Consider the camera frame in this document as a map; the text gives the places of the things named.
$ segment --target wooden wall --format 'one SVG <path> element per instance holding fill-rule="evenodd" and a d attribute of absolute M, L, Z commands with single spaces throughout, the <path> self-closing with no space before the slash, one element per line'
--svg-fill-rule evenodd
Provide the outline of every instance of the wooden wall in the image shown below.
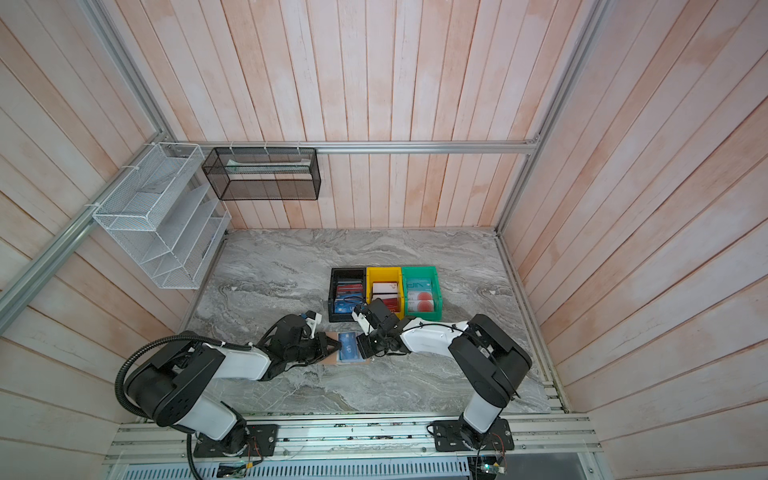
<path fill-rule="evenodd" d="M 617 478 L 768 477 L 766 25 L 617 2 L 504 234 Z"/>
<path fill-rule="evenodd" d="M 180 139 L 523 140 L 594 0 L 104 0 Z M 496 225 L 522 156 L 321 156 L 236 228 Z"/>
<path fill-rule="evenodd" d="M 0 288 L 154 133 L 77 2 L 0 2 Z M 0 339 L 4 477 L 94 475 L 134 418 L 114 375 L 180 326 L 189 295 L 88 238 Z"/>

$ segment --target marble countertop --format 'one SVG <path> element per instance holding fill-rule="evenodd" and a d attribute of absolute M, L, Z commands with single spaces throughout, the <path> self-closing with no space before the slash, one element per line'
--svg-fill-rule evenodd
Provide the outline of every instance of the marble countertop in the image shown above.
<path fill-rule="evenodd" d="M 329 323 L 330 270 L 340 266 L 437 267 L 443 321 L 484 313 L 530 352 L 528 334 L 492 232 L 487 230 L 240 230 L 228 236 L 188 329 L 226 341 L 256 342 L 288 313 Z M 207 392 L 244 413 L 434 412 L 458 415 L 473 389 L 453 359 L 387 356 L 369 365 L 295 368 L 270 382 L 214 380 Z M 534 364 L 507 412 L 548 412 Z"/>

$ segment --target plastic bin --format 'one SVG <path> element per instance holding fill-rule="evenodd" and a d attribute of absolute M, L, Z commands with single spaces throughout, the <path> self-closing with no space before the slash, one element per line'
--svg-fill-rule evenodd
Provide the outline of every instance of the plastic bin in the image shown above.
<path fill-rule="evenodd" d="M 404 266 L 402 269 L 402 285 L 406 299 L 406 315 L 420 316 L 424 320 L 439 322 L 442 319 L 442 294 L 440 282 L 437 278 L 437 269 L 433 266 Z M 408 279 L 429 278 L 432 281 L 432 300 L 435 303 L 434 312 L 411 312 L 408 305 Z"/>
<path fill-rule="evenodd" d="M 352 322 L 351 313 L 334 313 L 334 304 L 336 302 L 336 286 L 339 279 L 352 278 L 362 281 L 362 288 L 366 288 L 366 268 L 364 266 L 350 266 L 345 268 L 331 269 L 331 284 L 328 289 L 328 321 L 329 322 Z"/>
<path fill-rule="evenodd" d="M 400 311 L 395 312 L 397 318 L 405 315 L 405 297 L 402 294 L 402 270 L 399 266 L 369 266 L 366 271 L 366 302 L 371 303 L 371 291 L 375 282 L 397 282 L 397 293 L 400 300 Z"/>

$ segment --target white wire mesh basket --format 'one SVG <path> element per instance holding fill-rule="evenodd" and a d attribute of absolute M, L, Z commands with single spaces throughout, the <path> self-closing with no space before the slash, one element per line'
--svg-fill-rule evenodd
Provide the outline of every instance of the white wire mesh basket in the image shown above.
<path fill-rule="evenodd" d="M 210 185 L 188 187 L 202 160 L 197 145 L 156 145 L 94 214 L 160 288 L 199 288 L 231 218 Z"/>

